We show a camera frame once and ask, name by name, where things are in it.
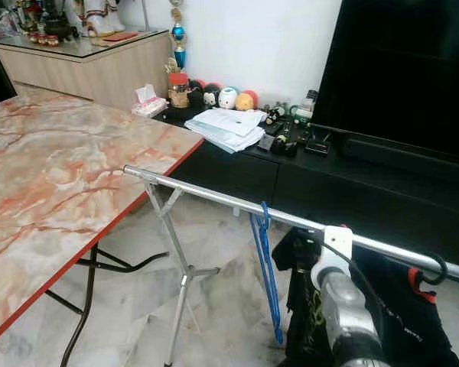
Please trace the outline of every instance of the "marble tabletop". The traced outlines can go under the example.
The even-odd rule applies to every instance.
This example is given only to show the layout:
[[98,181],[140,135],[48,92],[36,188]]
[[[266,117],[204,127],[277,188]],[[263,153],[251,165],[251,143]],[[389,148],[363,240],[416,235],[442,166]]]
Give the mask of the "marble tabletop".
[[0,334],[168,174],[200,135],[21,87],[0,103]]

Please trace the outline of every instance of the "floor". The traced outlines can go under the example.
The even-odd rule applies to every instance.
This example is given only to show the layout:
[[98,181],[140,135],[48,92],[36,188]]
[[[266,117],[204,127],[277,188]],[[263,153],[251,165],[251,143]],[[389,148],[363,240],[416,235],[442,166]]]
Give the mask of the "floor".
[[[221,267],[216,276],[192,283],[174,365],[177,367],[276,366],[284,346],[273,340],[248,216],[193,196],[182,196],[172,217],[189,262]],[[272,224],[275,244],[288,227]],[[167,236],[147,203],[120,222],[100,247],[131,263],[165,250]],[[281,312],[290,274],[276,272]],[[163,366],[181,273],[174,258],[134,274],[98,270],[93,309],[70,358],[71,367]],[[73,267],[53,290],[83,304],[86,268]],[[438,309],[459,356],[459,284],[444,282]],[[284,314],[286,330],[290,315]],[[60,363],[78,316],[41,297],[0,337],[0,367],[45,367]]]

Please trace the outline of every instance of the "tissue box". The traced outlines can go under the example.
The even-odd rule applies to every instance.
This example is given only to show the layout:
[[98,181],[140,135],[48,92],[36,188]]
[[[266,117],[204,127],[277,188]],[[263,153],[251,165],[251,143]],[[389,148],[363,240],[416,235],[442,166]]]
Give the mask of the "tissue box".
[[167,108],[167,100],[165,98],[153,97],[143,103],[136,103],[131,108],[133,115],[151,118]]

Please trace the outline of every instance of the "wooden cabinet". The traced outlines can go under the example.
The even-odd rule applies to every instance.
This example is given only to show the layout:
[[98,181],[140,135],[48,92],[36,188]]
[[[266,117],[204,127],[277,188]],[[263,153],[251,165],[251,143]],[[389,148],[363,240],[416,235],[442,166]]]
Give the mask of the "wooden cabinet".
[[167,31],[156,31],[112,47],[92,45],[86,38],[42,47],[26,38],[0,40],[0,61],[13,83],[91,99],[131,111],[134,90],[150,83],[165,97],[168,78],[164,64],[171,54]]

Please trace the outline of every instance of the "black tv screen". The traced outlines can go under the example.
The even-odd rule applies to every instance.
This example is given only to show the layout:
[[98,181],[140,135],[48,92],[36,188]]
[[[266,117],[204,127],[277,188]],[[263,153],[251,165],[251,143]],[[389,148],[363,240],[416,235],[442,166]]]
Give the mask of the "black tv screen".
[[459,156],[459,0],[343,0],[312,122]]

